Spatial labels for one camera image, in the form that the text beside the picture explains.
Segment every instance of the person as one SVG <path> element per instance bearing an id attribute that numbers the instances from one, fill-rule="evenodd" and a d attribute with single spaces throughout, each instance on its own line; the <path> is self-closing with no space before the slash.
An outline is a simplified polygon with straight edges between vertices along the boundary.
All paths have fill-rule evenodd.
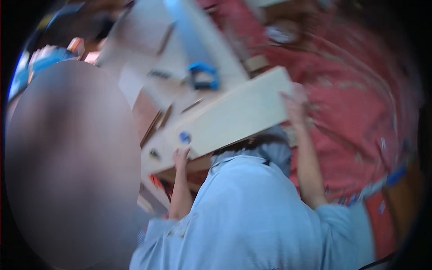
<path id="1" fill-rule="evenodd" d="M 308 132 L 307 97 L 281 92 L 298 140 L 301 199 L 288 179 L 291 150 L 278 125 L 241 149 L 216 151 L 192 201 L 189 149 L 176 150 L 168 219 L 152 219 L 129 269 L 354 269 L 350 211 L 329 204 Z"/>

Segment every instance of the hand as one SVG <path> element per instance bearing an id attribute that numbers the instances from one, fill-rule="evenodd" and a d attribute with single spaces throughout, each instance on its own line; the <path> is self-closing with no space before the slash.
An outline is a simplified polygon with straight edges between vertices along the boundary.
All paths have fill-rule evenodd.
<path id="1" fill-rule="evenodd" d="M 174 166 L 177 171 L 186 168 L 187 154 L 190 150 L 191 149 L 188 147 L 184 151 L 179 151 L 178 148 L 174 151 L 172 160 L 174 161 Z"/>
<path id="2" fill-rule="evenodd" d="M 304 127 L 308 118 L 308 97 L 300 83 L 293 83 L 294 95 L 279 91 L 284 103 L 286 112 L 289 115 L 294 128 Z"/>

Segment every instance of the blurred circle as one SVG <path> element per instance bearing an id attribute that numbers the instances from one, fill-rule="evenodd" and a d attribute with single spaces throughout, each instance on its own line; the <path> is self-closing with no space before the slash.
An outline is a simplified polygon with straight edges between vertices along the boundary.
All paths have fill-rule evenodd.
<path id="1" fill-rule="evenodd" d="M 137 128 L 117 84 L 76 60 L 38 74 L 13 113 L 5 172 L 13 217 L 37 255 L 63 269 L 107 257 L 141 178 Z"/>

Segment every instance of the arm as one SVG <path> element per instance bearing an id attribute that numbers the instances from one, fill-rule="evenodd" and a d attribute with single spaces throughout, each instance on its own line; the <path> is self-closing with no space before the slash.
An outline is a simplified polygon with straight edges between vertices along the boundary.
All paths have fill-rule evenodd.
<path id="1" fill-rule="evenodd" d="M 186 163 L 189 149 L 184 152 L 179 152 L 178 149 L 174 152 L 173 160 L 175 164 L 175 183 L 171 197 L 171 205 L 169 207 L 169 219 L 182 219 L 192 208 L 191 191 L 187 185 L 186 179 Z"/>
<path id="2" fill-rule="evenodd" d="M 318 163 L 317 153 L 309 134 L 306 120 L 307 97 L 302 85 L 295 84 L 294 97 L 281 92 L 285 101 L 286 110 L 290 116 L 291 123 L 297 133 L 299 142 L 299 161 L 297 174 L 299 176 L 299 189 L 302 200 L 310 208 L 316 209 L 323 204 L 327 204 L 323 177 Z"/>

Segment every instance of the plywood sheet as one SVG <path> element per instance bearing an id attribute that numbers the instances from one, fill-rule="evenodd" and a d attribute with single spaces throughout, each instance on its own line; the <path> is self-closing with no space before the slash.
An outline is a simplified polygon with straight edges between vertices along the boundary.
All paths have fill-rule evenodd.
<path id="1" fill-rule="evenodd" d="M 140 142 L 149 132 L 155 119 L 160 114 L 159 109 L 153 104 L 153 100 L 148 97 L 143 90 L 140 91 L 132 109 L 135 124 L 138 129 Z"/>
<path id="2" fill-rule="evenodd" d="M 195 158 L 279 124 L 288 119 L 279 91 L 292 94 L 284 67 L 275 67 L 220 96 L 175 126 L 167 141 L 174 142 L 174 148 L 185 148 L 178 136 L 187 132 L 191 158 Z"/>

